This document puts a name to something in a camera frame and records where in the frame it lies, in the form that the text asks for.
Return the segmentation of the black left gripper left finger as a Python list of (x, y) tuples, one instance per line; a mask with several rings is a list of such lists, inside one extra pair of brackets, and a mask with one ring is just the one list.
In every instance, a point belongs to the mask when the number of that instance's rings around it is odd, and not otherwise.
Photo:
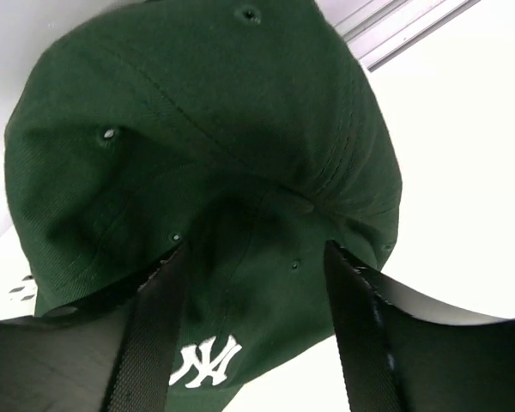
[(0, 411), (162, 411), (189, 248), (40, 318), (0, 321)]

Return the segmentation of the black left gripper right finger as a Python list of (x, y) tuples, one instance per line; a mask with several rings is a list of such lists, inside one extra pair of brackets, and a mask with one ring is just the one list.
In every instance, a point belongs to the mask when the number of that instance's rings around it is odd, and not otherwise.
[(353, 411), (515, 411), (515, 318), (436, 300), (334, 241), (324, 274)]

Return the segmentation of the dark green baseball cap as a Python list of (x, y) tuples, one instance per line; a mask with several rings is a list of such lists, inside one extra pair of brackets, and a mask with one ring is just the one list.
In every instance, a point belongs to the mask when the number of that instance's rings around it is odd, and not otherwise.
[(332, 336), (324, 246), (381, 269), (402, 178), (359, 62), (313, 1), (147, 1), (39, 58), (5, 133), (35, 311), (180, 244), (169, 411), (221, 411)]

